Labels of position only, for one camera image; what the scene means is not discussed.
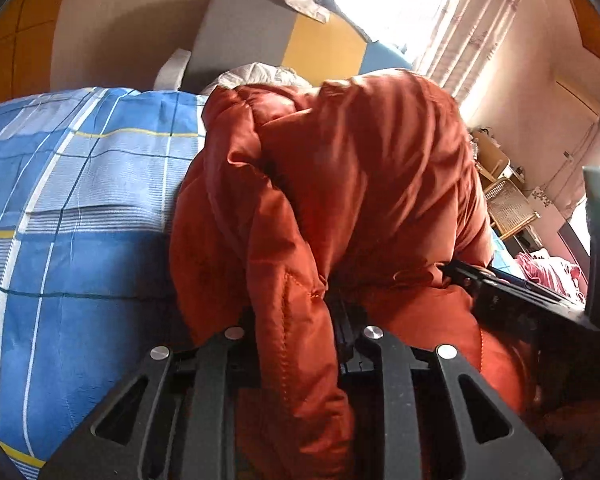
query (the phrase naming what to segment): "pink cloth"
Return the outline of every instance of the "pink cloth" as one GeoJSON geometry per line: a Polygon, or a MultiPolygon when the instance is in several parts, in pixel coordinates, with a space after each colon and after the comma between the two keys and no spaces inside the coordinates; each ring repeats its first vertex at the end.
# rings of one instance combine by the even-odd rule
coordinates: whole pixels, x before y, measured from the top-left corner
{"type": "Polygon", "coordinates": [[[580,267],[560,256],[520,253],[516,261],[528,280],[544,285],[575,303],[584,304],[584,295],[578,288],[580,267]]]}

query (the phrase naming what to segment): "red jacket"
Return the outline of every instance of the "red jacket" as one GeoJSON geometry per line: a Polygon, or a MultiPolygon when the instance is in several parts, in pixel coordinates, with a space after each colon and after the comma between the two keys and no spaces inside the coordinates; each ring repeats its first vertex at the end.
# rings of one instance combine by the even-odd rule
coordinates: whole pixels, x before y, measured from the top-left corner
{"type": "Polygon", "coordinates": [[[455,101],[403,70],[320,89],[217,88],[176,204],[171,272],[196,343],[256,315],[262,389],[238,444],[269,479],[346,478],[354,417],[323,297],[412,346],[451,343],[517,410],[523,360],[439,264],[486,266],[486,205],[455,101]]]}

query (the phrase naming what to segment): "checkered blanket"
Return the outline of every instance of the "checkered blanket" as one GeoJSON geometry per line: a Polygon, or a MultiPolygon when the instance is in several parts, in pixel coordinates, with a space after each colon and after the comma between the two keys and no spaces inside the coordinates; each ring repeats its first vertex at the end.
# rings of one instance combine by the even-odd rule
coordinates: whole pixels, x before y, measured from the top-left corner
{"type": "Polygon", "coordinates": [[[184,345],[168,232],[205,97],[0,105],[0,443],[27,478],[156,344],[184,345]]]}

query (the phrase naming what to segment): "striped fabric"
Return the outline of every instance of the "striped fabric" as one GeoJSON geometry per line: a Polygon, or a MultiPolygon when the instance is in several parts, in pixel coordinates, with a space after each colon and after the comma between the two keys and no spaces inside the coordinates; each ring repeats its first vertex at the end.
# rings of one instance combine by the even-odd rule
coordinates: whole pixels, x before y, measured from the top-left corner
{"type": "Polygon", "coordinates": [[[27,479],[150,348],[188,343],[168,233],[205,99],[91,88],[0,105],[0,444],[27,479]]]}

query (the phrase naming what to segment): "orange tiled floor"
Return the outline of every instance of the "orange tiled floor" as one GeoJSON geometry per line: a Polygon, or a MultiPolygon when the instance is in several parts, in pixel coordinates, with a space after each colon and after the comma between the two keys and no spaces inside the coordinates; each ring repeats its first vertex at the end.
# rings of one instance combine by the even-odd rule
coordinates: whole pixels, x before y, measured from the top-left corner
{"type": "Polygon", "coordinates": [[[11,0],[0,14],[0,103],[49,90],[62,0],[11,0]]]}

